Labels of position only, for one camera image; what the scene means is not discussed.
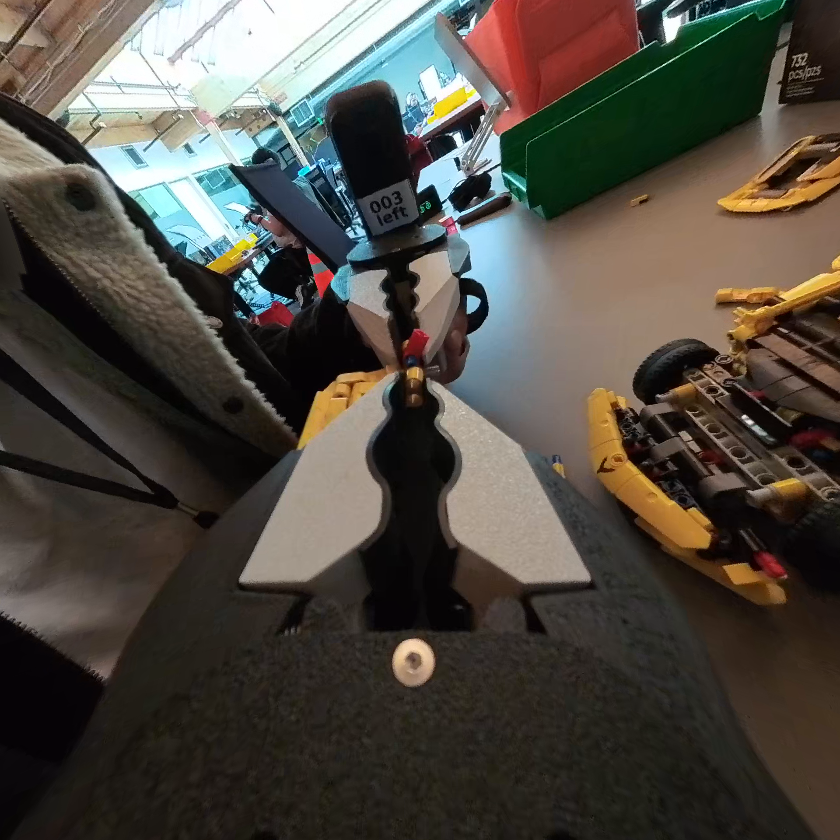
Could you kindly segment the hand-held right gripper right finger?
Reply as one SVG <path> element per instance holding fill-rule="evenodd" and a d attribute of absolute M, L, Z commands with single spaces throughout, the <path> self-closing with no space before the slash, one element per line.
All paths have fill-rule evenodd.
<path fill-rule="evenodd" d="M 429 620 L 592 585 L 519 444 L 432 381 L 415 413 L 415 581 Z"/>

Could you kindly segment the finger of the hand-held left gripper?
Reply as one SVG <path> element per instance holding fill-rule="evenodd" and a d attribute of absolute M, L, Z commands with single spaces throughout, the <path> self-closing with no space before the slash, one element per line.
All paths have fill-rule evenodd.
<path fill-rule="evenodd" d="M 441 350 L 459 308 L 459 280 L 448 254 L 425 254 L 409 263 L 408 271 L 416 280 L 413 315 L 417 327 L 427 335 L 423 359 L 430 364 Z"/>
<path fill-rule="evenodd" d="M 400 365 L 396 348 L 396 322 L 384 289 L 386 269 L 353 272 L 348 280 L 347 309 L 365 344 L 382 365 Z"/>

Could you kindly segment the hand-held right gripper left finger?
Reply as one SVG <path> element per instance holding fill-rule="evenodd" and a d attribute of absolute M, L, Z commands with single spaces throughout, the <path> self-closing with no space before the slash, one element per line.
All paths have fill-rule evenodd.
<path fill-rule="evenodd" d="M 364 620 L 371 585 L 362 552 L 385 530 L 390 499 L 376 472 L 375 437 L 391 418 L 388 375 L 297 452 L 298 459 L 238 577 L 260 594 L 309 595 Z"/>

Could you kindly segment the yellow curved panel piece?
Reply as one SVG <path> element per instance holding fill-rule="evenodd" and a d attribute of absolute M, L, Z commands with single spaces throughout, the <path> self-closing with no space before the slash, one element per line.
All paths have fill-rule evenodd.
<path fill-rule="evenodd" d="M 340 414 L 358 402 L 378 382 L 397 372 L 387 366 L 378 371 L 344 373 L 322 391 L 317 392 L 311 403 L 297 449 L 303 449 Z"/>

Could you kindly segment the yellow brick toy car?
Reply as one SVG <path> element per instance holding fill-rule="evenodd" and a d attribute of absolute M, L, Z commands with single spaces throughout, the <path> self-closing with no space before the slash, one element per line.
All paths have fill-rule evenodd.
<path fill-rule="evenodd" d="M 591 467 L 671 557 L 758 606 L 839 583 L 839 272 L 739 305 L 728 348 L 677 339 L 587 399 Z"/>

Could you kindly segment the person's left forearm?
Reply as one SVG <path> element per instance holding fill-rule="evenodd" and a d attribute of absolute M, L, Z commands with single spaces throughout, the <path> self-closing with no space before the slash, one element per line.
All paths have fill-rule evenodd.
<path fill-rule="evenodd" d="M 346 303 L 329 287 L 288 327 L 245 322 L 282 380 L 266 396 L 295 434 L 302 431 L 316 394 L 340 375 L 384 369 L 355 327 Z"/>

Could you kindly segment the grey panel desk lamp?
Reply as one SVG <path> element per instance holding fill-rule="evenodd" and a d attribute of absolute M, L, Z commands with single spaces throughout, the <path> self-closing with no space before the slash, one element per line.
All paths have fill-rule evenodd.
<path fill-rule="evenodd" d="M 434 35 L 457 71 L 467 79 L 486 105 L 485 116 L 478 130 L 467 145 L 466 151 L 461 152 L 459 157 L 460 171 L 464 176 L 471 176 L 489 163 L 489 159 L 483 157 L 484 148 L 502 114 L 511 107 L 511 100 L 503 90 L 497 74 L 486 67 L 443 14 L 436 15 Z"/>

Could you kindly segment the grey desk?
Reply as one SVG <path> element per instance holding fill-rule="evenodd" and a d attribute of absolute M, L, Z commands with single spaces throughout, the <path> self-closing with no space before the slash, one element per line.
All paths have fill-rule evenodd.
<path fill-rule="evenodd" d="M 780 51 L 758 118 L 691 152 L 550 222 L 514 204 L 469 227 L 490 315 L 454 391 L 526 448 L 561 455 L 681 604 L 786 794 L 820 838 L 838 838 L 837 598 L 792 577 L 782 608 L 742 602 L 648 544 L 585 452 L 592 390 L 632 397 L 637 365 L 669 340 L 724 346 L 731 316 L 715 305 L 718 288 L 791 288 L 838 256 L 837 194 L 777 215 L 718 206 L 793 141 L 838 131 L 838 101 L 779 104 L 783 68 Z"/>

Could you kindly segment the person's left hand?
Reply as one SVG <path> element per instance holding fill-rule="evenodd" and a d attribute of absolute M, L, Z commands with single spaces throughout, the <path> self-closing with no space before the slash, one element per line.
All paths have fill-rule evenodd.
<path fill-rule="evenodd" d="M 427 369 L 430 378 L 441 385 L 455 382 L 464 372 L 469 349 L 469 339 L 464 330 L 452 327 L 436 357 L 437 361 Z"/>

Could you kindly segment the dark flat panel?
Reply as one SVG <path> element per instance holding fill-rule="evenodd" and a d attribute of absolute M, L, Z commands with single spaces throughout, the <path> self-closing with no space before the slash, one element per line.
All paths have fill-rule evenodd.
<path fill-rule="evenodd" d="M 259 205 L 282 222 L 331 271 L 348 263 L 353 240 L 320 205 L 309 200 L 278 163 L 228 166 Z"/>

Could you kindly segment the black pouch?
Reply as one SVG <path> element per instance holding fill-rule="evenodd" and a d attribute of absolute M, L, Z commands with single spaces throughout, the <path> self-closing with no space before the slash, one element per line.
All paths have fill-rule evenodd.
<path fill-rule="evenodd" d="M 468 175 L 456 184 L 448 195 L 451 206 L 459 213 L 473 202 L 484 200 L 490 193 L 492 177 L 488 172 Z"/>

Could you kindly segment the red felt tote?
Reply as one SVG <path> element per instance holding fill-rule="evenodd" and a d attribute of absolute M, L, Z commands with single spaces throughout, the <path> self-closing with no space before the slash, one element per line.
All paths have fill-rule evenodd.
<path fill-rule="evenodd" d="M 635 2 L 496 1 L 465 42 L 511 97 L 501 135 L 635 54 Z"/>

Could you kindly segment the person's white hoodie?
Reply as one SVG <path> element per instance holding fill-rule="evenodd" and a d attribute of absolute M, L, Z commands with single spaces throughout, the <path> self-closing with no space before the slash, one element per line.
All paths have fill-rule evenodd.
<path fill-rule="evenodd" d="M 144 476 L 216 514 L 232 497 L 190 417 L 136 385 L 20 290 L 2 291 L 2 351 Z M 2 469 L 2 614 L 108 677 L 201 529 L 186 513 Z"/>

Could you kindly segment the green plastic bin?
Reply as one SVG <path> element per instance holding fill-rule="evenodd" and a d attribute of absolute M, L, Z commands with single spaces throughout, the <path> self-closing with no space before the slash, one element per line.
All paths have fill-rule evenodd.
<path fill-rule="evenodd" d="M 788 2 L 680 27 L 500 137 L 500 173 L 549 220 L 760 114 Z"/>

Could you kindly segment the dark toy car box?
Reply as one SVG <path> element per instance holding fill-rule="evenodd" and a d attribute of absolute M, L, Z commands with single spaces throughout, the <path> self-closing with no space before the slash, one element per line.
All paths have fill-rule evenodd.
<path fill-rule="evenodd" d="M 839 1 L 795 3 L 780 104 L 839 99 Z"/>

